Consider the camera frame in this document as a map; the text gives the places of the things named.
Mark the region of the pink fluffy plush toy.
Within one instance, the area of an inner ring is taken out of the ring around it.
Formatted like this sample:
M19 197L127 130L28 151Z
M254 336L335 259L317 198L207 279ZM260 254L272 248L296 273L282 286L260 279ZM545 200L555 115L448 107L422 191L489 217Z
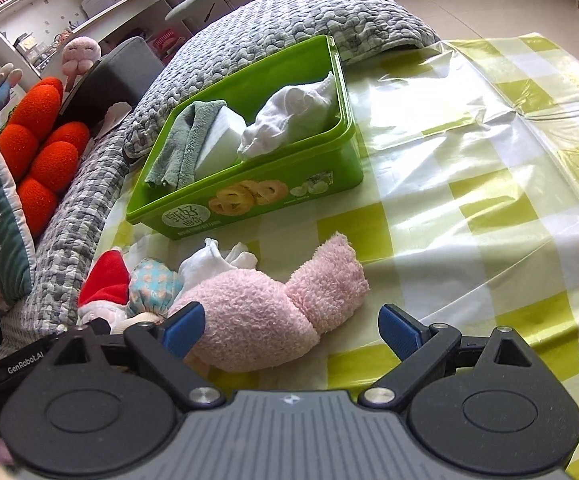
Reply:
M347 322L369 292L355 249L335 233L285 283L256 269L224 271L180 294L168 314L201 304L205 329L194 356L247 373L301 358Z

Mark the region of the grey green towel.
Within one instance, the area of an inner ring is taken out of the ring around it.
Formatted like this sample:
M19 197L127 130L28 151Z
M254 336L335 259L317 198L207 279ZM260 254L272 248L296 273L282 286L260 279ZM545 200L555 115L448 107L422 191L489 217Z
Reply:
M222 100L195 101L188 105L172 124L145 182L152 188L170 191L192 184L203 144L225 106Z

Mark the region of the small white sponge block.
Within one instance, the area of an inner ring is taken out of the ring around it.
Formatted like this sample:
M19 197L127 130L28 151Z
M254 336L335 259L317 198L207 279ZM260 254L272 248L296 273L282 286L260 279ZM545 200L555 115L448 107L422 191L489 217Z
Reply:
M221 107L198 155L194 170L196 180L216 174L238 161L238 148L245 129L246 122L241 115L227 106Z

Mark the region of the green plastic biscuit box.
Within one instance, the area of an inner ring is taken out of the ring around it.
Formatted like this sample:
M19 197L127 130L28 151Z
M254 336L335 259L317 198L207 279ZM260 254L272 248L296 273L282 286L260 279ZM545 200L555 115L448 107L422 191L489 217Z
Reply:
M315 36L171 110L126 219L180 240L363 180L340 55Z

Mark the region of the white cloth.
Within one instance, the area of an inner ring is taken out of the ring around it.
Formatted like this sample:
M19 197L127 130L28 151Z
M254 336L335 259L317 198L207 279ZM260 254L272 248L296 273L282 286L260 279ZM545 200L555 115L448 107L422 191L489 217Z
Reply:
M179 276L183 292L198 286L209 278L235 269L256 269L257 257L241 242L230 252L221 252L218 240L206 238L205 245L183 260L179 266Z
M240 159L268 155L326 130L337 105L332 72L312 84L285 86L273 93L242 134Z

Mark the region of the teal patterned fabric doll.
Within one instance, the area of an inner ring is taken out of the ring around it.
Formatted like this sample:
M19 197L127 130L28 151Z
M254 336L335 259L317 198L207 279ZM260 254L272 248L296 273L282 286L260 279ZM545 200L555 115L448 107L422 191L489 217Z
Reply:
M164 318L182 289L177 272L160 260L144 258L130 272L128 315L150 312Z

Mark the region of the santa claus plush toy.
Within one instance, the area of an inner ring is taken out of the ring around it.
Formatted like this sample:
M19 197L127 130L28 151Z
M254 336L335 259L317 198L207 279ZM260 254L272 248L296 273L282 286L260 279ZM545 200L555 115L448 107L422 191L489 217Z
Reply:
M84 281L77 301L78 324L103 318L114 330L128 318L130 274L117 249L100 255Z

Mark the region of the green checkered plastic tablecloth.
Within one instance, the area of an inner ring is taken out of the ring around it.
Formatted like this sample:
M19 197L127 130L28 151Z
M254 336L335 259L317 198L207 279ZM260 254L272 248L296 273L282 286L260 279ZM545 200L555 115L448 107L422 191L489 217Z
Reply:
M176 268L214 238L286 281L335 233L370 285L306 356L229 373L227 391L357 394L397 364L396 304L466 335L525 338L579 405L579 61L540 35L393 50L345 70L351 122L240 160L175 195L126 177L99 251ZM568 468L579 479L579 444Z

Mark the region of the orange carrot plush cushion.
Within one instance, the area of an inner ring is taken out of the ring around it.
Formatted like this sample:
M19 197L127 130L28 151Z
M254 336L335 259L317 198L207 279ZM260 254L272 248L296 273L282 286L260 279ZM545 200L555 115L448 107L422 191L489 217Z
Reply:
M0 132L0 152L33 238L47 229L90 141L83 122L55 125L62 102L62 81L44 78L17 104Z

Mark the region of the white paper sheet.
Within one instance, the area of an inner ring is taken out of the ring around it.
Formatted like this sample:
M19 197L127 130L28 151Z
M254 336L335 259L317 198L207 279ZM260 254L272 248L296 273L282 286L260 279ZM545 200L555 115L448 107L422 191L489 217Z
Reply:
M102 122L94 130L94 140L100 140L107 133L119 126L122 121L129 115L132 107L127 102L118 102L113 104L105 113Z

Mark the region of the pink octopus plush toy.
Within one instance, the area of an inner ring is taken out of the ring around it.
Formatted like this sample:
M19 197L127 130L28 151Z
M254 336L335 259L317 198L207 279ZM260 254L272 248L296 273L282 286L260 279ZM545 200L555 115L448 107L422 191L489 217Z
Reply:
M76 79L84 76L101 58L96 40L81 36L69 41L62 52L62 74L66 77L65 91L71 92Z

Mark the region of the grey quilted ottoman cover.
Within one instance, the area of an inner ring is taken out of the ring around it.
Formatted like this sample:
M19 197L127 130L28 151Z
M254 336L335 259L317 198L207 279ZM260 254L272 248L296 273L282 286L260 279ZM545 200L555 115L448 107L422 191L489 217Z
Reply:
M345 64L390 49L429 47L439 39L395 0L250 1L183 44L122 123L125 156L146 156L177 104L268 55L319 35L333 38Z

